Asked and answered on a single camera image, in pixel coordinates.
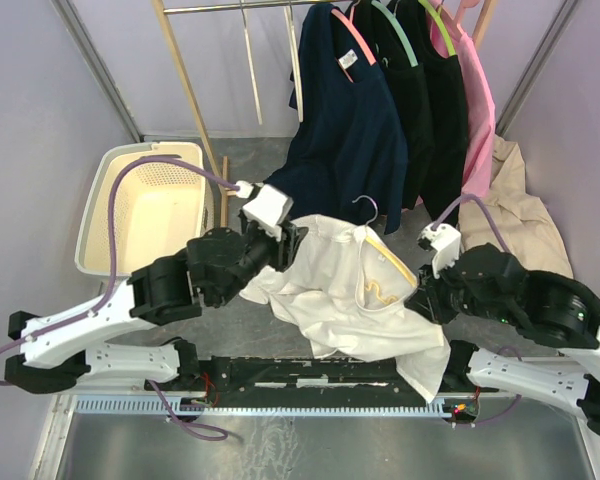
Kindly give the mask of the white t shirt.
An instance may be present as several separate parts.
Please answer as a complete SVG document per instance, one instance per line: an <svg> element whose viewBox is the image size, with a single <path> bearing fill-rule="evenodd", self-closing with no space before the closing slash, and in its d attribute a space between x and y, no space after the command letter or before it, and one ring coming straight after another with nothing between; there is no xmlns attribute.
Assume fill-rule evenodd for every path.
<svg viewBox="0 0 600 480"><path fill-rule="evenodd" d="M269 305L277 319L297 326L317 358L343 353L364 362L395 360L398 373L431 402L450 345L440 326L404 307L417 287L365 242L367 235L381 238L369 227L321 215L294 223L308 233L292 266L283 273L264 268L241 297ZM383 297L398 301L384 305L366 292L373 280Z"/></svg>

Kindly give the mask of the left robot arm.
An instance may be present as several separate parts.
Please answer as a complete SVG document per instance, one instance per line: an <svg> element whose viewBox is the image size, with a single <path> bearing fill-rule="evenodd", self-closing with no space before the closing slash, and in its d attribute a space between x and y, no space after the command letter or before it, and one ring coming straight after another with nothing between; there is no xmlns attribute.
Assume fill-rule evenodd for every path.
<svg viewBox="0 0 600 480"><path fill-rule="evenodd" d="M70 310L48 317L13 313L9 334L19 341L20 351L6 359L5 381L32 394L60 393L105 380L192 389L201 378L194 344L172 339L158 347L139 347L109 341L226 305L264 268L287 270L308 233L288 219L282 221L278 237L255 220L242 219L241 226L239 232L211 229Z"/></svg>

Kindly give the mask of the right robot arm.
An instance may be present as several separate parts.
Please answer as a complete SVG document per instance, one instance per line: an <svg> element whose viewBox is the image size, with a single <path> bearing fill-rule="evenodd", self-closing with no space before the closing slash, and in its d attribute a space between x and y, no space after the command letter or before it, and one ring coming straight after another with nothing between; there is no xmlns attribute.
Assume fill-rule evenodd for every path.
<svg viewBox="0 0 600 480"><path fill-rule="evenodd" d="M419 281L404 305L432 323L445 325L460 314L492 320L584 369L560 373L454 340L449 360L438 368L443 386L534 399L583 419L600 436L600 298L588 287L553 272L527 270L492 244L474 247L440 270L423 266Z"/></svg>

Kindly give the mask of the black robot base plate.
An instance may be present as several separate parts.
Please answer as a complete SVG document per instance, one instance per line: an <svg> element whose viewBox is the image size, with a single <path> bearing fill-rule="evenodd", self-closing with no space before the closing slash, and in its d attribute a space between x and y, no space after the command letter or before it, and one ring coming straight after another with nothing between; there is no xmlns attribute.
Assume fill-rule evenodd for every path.
<svg viewBox="0 0 600 480"><path fill-rule="evenodd" d="M424 395L398 373L396 361L347 357L212 357L157 383L212 406L424 406Z"/></svg>

